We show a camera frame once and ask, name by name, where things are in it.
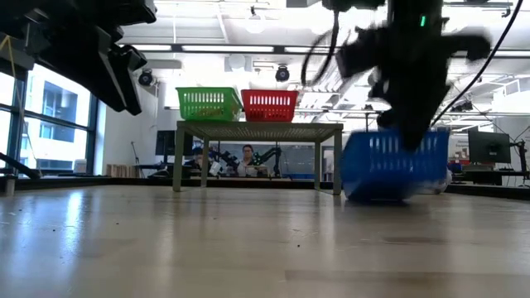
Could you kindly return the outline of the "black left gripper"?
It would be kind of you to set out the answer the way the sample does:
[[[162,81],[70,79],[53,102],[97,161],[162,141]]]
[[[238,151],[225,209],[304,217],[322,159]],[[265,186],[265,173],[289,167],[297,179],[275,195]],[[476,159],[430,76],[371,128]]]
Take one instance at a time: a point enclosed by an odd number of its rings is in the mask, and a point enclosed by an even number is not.
[[[19,17],[19,38],[25,37],[26,53],[86,89],[97,89],[97,98],[116,112],[141,111],[134,72],[147,60],[135,47],[117,42],[123,37],[118,25],[100,26],[80,17],[52,20]]]

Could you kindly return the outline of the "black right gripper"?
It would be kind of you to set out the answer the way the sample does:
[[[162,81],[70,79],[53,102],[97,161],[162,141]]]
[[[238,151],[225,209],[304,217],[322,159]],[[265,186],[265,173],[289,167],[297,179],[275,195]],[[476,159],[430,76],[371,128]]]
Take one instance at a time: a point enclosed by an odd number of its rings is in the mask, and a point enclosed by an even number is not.
[[[449,60],[458,51],[468,60],[482,60],[491,52],[484,31],[443,32],[442,24],[400,28],[374,27],[374,65],[378,76],[370,90],[392,108],[377,117],[378,128],[398,128],[406,150],[416,150],[448,92]]]

